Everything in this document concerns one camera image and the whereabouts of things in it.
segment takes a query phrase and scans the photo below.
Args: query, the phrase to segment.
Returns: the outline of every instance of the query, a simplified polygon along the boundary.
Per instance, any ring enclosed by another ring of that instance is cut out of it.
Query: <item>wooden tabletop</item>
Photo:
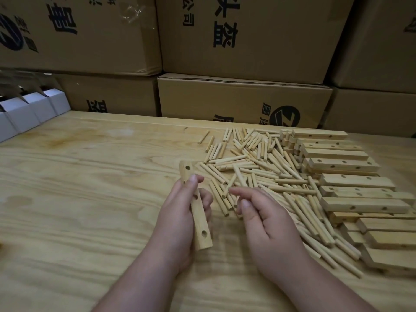
[[[1,143],[0,310],[89,311],[145,246],[179,161],[232,126],[257,125],[71,111]],[[351,138],[416,194],[416,140]],[[212,207],[214,247],[178,278],[171,311],[294,310],[257,272],[242,221]],[[416,279],[361,269],[334,274],[380,311],[416,311]]]

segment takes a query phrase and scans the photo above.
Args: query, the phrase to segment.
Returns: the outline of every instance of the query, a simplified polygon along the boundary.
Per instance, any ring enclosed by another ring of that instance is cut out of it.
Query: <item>printed logo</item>
[[[299,110],[290,105],[281,106],[270,115],[270,125],[296,127],[299,121]]]
[[[18,26],[3,14],[0,14],[0,43],[15,52],[24,45],[23,35]]]

